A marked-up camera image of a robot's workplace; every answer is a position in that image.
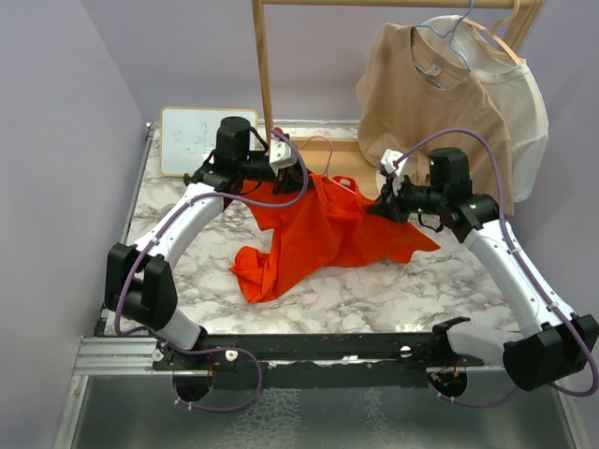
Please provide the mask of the orange t-shirt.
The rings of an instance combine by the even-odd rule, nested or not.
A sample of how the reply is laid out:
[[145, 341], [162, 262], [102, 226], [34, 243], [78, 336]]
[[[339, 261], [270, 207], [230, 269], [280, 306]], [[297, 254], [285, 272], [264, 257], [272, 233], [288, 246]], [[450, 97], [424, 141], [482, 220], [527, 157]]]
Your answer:
[[359, 268], [383, 259], [408, 264], [416, 252], [440, 249], [412, 224], [370, 214], [373, 201], [355, 180], [313, 174], [311, 181], [314, 187], [290, 207], [250, 207], [272, 238], [266, 253], [242, 247], [230, 268], [247, 302], [272, 301], [323, 267]]

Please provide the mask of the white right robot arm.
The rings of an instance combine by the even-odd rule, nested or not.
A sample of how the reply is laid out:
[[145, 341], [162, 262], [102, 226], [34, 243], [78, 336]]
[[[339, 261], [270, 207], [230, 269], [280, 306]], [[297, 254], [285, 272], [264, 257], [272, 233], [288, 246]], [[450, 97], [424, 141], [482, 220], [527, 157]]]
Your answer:
[[404, 157], [387, 149], [379, 162], [380, 196], [370, 212], [404, 224], [415, 214], [435, 215], [482, 264], [513, 312], [518, 331], [455, 318], [434, 327], [431, 358], [450, 366], [463, 355], [505, 369], [521, 390], [533, 391], [582, 371], [598, 338], [598, 324], [580, 316], [549, 287], [519, 247], [492, 196], [473, 192], [466, 154], [440, 148], [430, 154], [428, 186], [413, 184]]

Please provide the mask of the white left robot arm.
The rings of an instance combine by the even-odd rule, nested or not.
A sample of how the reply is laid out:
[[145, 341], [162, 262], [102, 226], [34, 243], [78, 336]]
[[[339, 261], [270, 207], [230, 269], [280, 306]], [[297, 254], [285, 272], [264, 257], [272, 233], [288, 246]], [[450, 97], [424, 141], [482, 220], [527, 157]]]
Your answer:
[[104, 305], [115, 314], [118, 335], [124, 333], [119, 323], [126, 318], [173, 347], [183, 367], [196, 369], [204, 363], [206, 331], [179, 309], [173, 270], [201, 230], [231, 202], [252, 204], [241, 191], [246, 181], [292, 193], [286, 207], [306, 194], [310, 176], [297, 146], [276, 128], [270, 136], [262, 150], [253, 151], [251, 140], [260, 137], [257, 130], [242, 117], [225, 117], [214, 149], [193, 174], [184, 176], [181, 199], [133, 244], [117, 243], [110, 249]]

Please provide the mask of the pink wire hanger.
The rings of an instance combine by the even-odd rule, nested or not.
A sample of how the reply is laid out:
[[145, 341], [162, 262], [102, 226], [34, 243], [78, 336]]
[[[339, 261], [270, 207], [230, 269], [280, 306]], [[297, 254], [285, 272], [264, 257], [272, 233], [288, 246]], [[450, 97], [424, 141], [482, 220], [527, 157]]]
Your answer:
[[[329, 145], [329, 155], [328, 155], [328, 159], [327, 159], [327, 162], [326, 162], [326, 165], [325, 165], [324, 171], [323, 171], [323, 173], [321, 174], [321, 176], [322, 176], [323, 178], [328, 178], [328, 177], [329, 177], [329, 167], [330, 167], [330, 164], [331, 164], [331, 160], [332, 160], [333, 153], [334, 153], [334, 151], [335, 151], [334, 143], [333, 143], [333, 141], [332, 141], [330, 138], [328, 138], [328, 137], [326, 137], [326, 136], [323, 136], [323, 135], [312, 135], [312, 136], [310, 136], [310, 137], [306, 138], [306, 139], [305, 139], [305, 141], [304, 141], [302, 144], [300, 144], [300, 146], [299, 146], [299, 150], [300, 150], [300, 151], [301, 151], [301, 150], [303, 150], [303, 149], [304, 149], [304, 148], [305, 148], [307, 145], [309, 145], [309, 143], [310, 143], [311, 141], [313, 141], [313, 140], [316, 140], [316, 139], [321, 139], [321, 140], [324, 140], [324, 141], [326, 141], [326, 142], [328, 143], [328, 145]], [[340, 183], [340, 182], [338, 182], [338, 181], [335, 181], [335, 180], [331, 180], [330, 182], [331, 182], [331, 183], [333, 183], [333, 184], [335, 184], [335, 185], [337, 185], [338, 187], [342, 188], [342, 189], [343, 189], [343, 190], [345, 190], [346, 192], [349, 192], [349, 193], [350, 193], [350, 194], [352, 194], [352, 195], [355, 195], [355, 194], [356, 194], [354, 191], [352, 191], [352, 190], [351, 190], [349, 187], [347, 187], [347, 186], [346, 186], [345, 184], [343, 184], [343, 183]]]

